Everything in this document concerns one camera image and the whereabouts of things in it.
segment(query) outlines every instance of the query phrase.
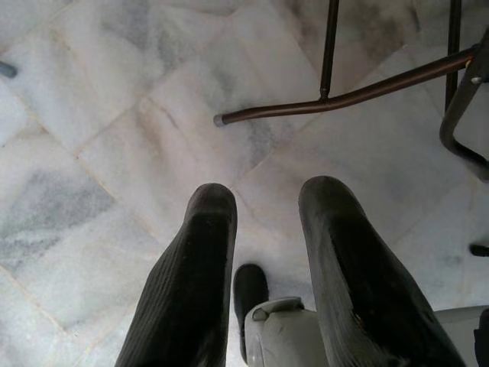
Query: black shoe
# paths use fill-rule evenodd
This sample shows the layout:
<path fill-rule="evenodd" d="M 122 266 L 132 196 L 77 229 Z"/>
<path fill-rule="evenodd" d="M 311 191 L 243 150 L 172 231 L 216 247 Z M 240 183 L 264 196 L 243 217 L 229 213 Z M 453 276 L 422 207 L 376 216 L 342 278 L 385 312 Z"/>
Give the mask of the black shoe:
<path fill-rule="evenodd" d="M 246 362 L 245 317 L 253 307 L 268 301 L 267 277 L 258 265 L 242 265 L 235 273 L 234 289 L 235 312 L 241 339 L 241 356 Z"/>

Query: white marble floor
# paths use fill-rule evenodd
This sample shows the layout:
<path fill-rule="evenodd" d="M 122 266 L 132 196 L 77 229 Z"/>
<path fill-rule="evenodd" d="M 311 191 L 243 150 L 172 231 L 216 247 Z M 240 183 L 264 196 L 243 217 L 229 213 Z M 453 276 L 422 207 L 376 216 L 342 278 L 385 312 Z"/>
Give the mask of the white marble floor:
<path fill-rule="evenodd" d="M 440 2 L 342 2 L 334 93 L 444 53 Z M 318 94 L 320 0 L 6 0 L 0 60 L 0 365 L 109 366 L 191 193 L 238 201 L 235 264 L 314 307 L 297 197 L 342 179 L 436 310 L 489 304 L 489 187 L 439 143 L 443 81 L 322 115 L 214 114 Z M 468 2 L 462 43 L 479 39 Z M 489 154 L 489 89 L 457 133 Z M 234 317 L 228 365 L 243 366 Z"/>

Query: black metal frame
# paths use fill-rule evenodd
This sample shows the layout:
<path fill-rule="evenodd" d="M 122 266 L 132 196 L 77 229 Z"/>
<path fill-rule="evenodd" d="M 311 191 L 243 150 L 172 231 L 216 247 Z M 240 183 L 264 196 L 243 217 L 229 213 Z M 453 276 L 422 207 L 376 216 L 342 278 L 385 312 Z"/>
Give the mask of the black metal frame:
<path fill-rule="evenodd" d="M 217 115 L 214 118 L 214 123 L 217 126 L 223 126 L 248 119 L 300 115 L 341 109 L 446 75 L 445 117 L 440 127 L 440 139 L 449 151 L 466 160 L 470 168 L 481 180 L 489 180 L 489 162 L 481 155 L 458 143 L 453 136 L 458 121 L 467 109 L 478 87 L 489 77 L 489 28 L 479 44 L 467 50 L 459 51 L 461 0 L 451 0 L 447 57 L 353 92 L 329 97 L 338 24 L 338 7 L 339 0 L 329 1 L 328 24 L 319 89 L 320 97 L 317 101 L 243 109 L 237 112 Z M 465 76 L 461 81 L 460 87 L 457 88 L 457 72 L 464 68 L 467 68 Z"/>

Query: floor tile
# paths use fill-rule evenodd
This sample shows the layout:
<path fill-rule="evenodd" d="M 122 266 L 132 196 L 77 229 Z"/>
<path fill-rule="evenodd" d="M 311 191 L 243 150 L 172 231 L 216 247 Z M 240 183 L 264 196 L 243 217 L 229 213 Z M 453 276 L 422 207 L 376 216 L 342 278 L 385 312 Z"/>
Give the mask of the floor tile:
<path fill-rule="evenodd" d="M 73 0 L 8 0 L 0 12 L 0 53 Z"/>
<path fill-rule="evenodd" d="M 328 2 L 269 0 L 281 14 L 318 75 L 321 73 Z M 341 2 L 336 32 L 332 94 L 359 83 L 416 31 L 408 1 Z"/>
<path fill-rule="evenodd" d="M 173 117 L 147 99 L 83 149 L 80 158 L 163 244 L 180 227 L 193 191 L 211 180 Z"/>
<path fill-rule="evenodd" d="M 230 28 L 159 85 L 151 98 L 172 116 L 206 176 L 229 186 L 303 124 L 279 118 L 214 125 L 214 116 L 223 112 L 277 103 Z"/>
<path fill-rule="evenodd" d="M 126 315 L 119 325 L 114 328 L 104 339 L 89 350 L 75 367 L 98 367 L 102 365 L 112 366 L 117 361 L 122 344 L 128 333 L 134 313 Z"/>
<path fill-rule="evenodd" d="M 36 126 L 25 105 L 0 80 L 0 147 L 19 132 Z"/>
<path fill-rule="evenodd" d="M 468 252 L 489 238 L 488 197 L 485 185 L 467 179 L 392 246 L 436 310 L 489 304 L 487 259 Z"/>
<path fill-rule="evenodd" d="M 83 348 L 47 317 L 0 269 L 0 360 L 19 365 L 74 365 Z"/>
<path fill-rule="evenodd" d="M 238 4 L 79 2 L 4 55 L 19 68 L 9 84 L 77 151 L 210 42 Z"/>
<path fill-rule="evenodd" d="M 75 53 L 55 30 L 31 35 L 2 59 L 19 69 L 5 82 L 67 149 L 76 151 L 111 121 L 110 106 L 99 99 Z"/>
<path fill-rule="evenodd" d="M 275 9 L 255 2 L 232 19 L 232 27 L 260 78 L 282 103 L 319 98 L 319 78 Z M 310 115 L 302 115 L 310 120 Z"/>
<path fill-rule="evenodd" d="M 0 265 L 87 346 L 136 302 L 163 248 L 45 133 L 9 142 L 0 167 Z"/>

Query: brown metal bar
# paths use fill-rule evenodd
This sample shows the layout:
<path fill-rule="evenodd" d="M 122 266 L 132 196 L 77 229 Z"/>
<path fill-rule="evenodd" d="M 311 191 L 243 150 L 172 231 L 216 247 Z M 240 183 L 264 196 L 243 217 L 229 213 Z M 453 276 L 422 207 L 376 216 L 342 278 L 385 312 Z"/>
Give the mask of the brown metal bar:
<path fill-rule="evenodd" d="M 324 56 L 322 58 L 321 86 L 319 89 L 321 99 L 327 99 L 329 96 L 329 91 L 331 90 L 331 75 L 333 71 L 333 58 L 335 55 L 338 9 L 339 0 L 329 0 L 328 24 L 326 25 Z"/>
<path fill-rule="evenodd" d="M 449 20 L 449 49 L 448 55 L 456 54 L 460 48 L 460 24 L 461 24 L 461 0 L 450 1 Z M 450 73 L 446 76 L 445 85 L 445 111 L 448 109 L 453 95 L 457 90 L 458 73 Z"/>
<path fill-rule="evenodd" d="M 214 122 L 216 125 L 228 125 L 233 122 L 248 119 L 302 115 L 341 109 L 463 69 L 465 68 L 465 64 L 474 56 L 475 50 L 476 48 L 474 47 L 468 48 L 457 54 L 443 57 L 422 67 L 417 67 L 416 69 L 366 86 L 365 88 L 357 89 L 331 99 L 243 109 L 225 115 L 218 115 L 215 117 Z"/>

